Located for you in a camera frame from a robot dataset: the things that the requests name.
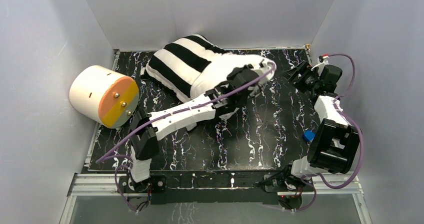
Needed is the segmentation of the white pillow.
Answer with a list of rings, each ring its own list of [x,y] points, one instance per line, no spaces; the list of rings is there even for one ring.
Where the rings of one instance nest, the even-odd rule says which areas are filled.
[[[264,85],[273,78],[276,69],[277,65],[273,60],[260,55],[224,54],[208,64],[196,78],[190,89],[190,97],[198,97],[212,89],[221,91],[224,95],[261,77],[246,89],[215,103],[215,115],[227,120],[242,108],[248,99],[257,97],[263,91]]]

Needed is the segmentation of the black white striped pillowcase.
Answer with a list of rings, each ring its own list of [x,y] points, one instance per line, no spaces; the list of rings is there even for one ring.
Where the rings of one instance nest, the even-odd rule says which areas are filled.
[[[231,54],[200,34],[179,38],[156,51],[145,66],[149,77],[173,91],[183,103],[195,98],[195,81],[219,57]]]

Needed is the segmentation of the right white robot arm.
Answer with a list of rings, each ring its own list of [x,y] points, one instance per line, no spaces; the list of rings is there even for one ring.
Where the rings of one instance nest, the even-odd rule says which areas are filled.
[[[302,176],[319,172],[346,174],[353,164],[360,144],[357,129],[343,116],[338,95],[335,93],[342,69],[324,65],[321,72],[302,61],[285,72],[288,82],[300,92],[308,92],[320,125],[309,141],[307,156],[295,160],[291,171],[282,176],[282,186],[288,191],[296,190]]]

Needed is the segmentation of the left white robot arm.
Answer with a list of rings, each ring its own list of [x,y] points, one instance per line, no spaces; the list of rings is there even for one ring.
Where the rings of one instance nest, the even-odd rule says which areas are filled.
[[[137,192],[147,190],[151,161],[159,153],[161,140],[179,129],[191,130],[202,121],[229,119],[261,91],[269,80],[268,70],[268,67],[255,69],[252,65],[235,68],[225,81],[183,104],[158,112],[137,111],[129,134],[130,186]]]

